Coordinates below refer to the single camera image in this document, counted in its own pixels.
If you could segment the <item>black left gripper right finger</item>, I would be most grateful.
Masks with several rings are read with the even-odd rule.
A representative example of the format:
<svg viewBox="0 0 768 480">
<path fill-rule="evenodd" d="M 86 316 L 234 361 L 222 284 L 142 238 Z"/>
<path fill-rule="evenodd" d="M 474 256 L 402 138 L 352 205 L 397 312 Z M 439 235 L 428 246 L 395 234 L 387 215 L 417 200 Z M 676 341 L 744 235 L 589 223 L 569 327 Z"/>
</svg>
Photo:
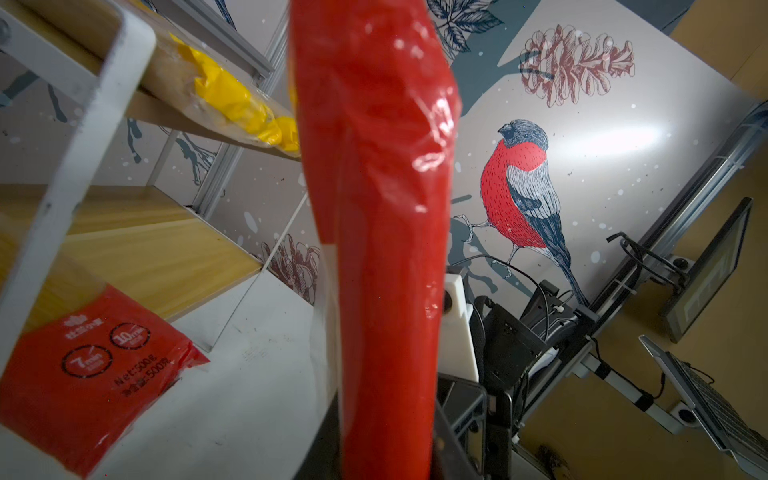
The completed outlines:
<svg viewBox="0 0 768 480">
<path fill-rule="evenodd" d="M 466 452 L 459 444 L 442 407 L 436 403 L 433 423 L 433 446 L 430 478 L 433 480 L 479 479 Z"/>
</svg>

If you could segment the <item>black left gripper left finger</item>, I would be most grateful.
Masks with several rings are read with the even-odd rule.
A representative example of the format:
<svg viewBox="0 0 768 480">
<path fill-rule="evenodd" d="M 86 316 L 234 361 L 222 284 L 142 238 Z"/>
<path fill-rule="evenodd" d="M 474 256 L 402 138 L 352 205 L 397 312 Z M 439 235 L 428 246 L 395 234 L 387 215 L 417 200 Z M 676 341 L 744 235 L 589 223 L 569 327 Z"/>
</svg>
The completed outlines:
<svg viewBox="0 0 768 480">
<path fill-rule="evenodd" d="M 340 433 L 336 413 L 328 413 L 308 450 L 294 480 L 339 480 Z"/>
</svg>

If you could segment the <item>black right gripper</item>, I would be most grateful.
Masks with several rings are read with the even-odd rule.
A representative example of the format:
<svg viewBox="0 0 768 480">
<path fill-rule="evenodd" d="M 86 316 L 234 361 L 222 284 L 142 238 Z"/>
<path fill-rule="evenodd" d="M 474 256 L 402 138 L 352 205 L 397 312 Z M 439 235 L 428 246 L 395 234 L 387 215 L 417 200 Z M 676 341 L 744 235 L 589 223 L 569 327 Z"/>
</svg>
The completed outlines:
<svg viewBox="0 0 768 480">
<path fill-rule="evenodd" d="M 470 332 L 480 338 L 472 352 L 480 356 L 479 377 L 438 376 L 437 401 L 470 465 L 482 479 L 512 477 L 513 437 L 531 404 L 531 378 L 554 355 L 575 342 L 598 316 L 583 305 L 573 308 L 556 297 L 537 296 L 521 320 L 485 296 L 484 317 L 474 313 Z"/>
</svg>

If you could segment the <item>red pasta bag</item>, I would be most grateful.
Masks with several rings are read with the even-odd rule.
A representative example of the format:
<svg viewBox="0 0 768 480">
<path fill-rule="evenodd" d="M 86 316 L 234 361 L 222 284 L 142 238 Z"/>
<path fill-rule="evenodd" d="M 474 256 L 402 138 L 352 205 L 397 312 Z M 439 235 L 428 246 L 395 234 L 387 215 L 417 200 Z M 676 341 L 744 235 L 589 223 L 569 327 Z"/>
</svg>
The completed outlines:
<svg viewBox="0 0 768 480">
<path fill-rule="evenodd" d="M 56 257 L 1 378 L 1 423 L 86 478 L 179 379 L 207 363 L 184 334 Z"/>
<path fill-rule="evenodd" d="M 341 473 L 430 475 L 461 99 L 422 1 L 295 1 L 304 174 L 337 273 Z"/>
</svg>

